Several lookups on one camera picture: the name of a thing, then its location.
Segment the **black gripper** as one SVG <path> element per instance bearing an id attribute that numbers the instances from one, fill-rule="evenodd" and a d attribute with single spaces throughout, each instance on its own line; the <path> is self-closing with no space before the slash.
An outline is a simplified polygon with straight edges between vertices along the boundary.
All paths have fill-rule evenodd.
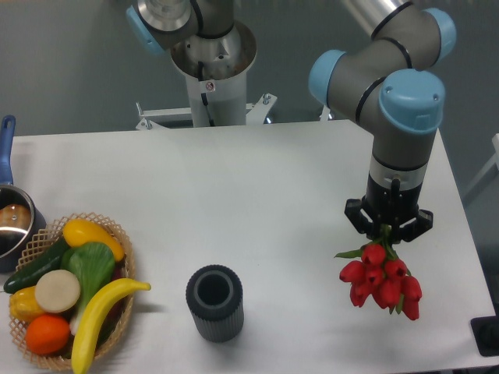
<path id="1" fill-rule="evenodd" d="M 385 188 L 371 175 L 367 180 L 366 195 L 362 199 L 347 199 L 344 213 L 361 235 L 375 238 L 382 224 L 390 225 L 394 243 L 411 242 L 428 232 L 434 225 L 434 214 L 420 210 L 418 205 L 421 185 L 414 189 Z"/>

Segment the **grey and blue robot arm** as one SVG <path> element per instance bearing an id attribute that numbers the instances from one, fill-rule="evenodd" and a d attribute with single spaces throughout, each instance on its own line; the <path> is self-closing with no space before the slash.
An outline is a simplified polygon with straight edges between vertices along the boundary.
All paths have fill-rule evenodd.
<path id="1" fill-rule="evenodd" d="M 373 136 L 366 194 L 347 201 L 346 217 L 368 238 L 410 242 L 433 226 L 433 214 L 418 205 L 444 113 L 445 88 L 430 67 L 455 46 L 455 25 L 447 13 L 411 1 L 345 6 L 371 42 L 355 55 L 324 52 L 309 91 Z M 233 2 L 134 1 L 126 17 L 143 46 L 168 51 L 184 75 L 196 127 L 249 123 L 246 74 L 257 46 Z"/>

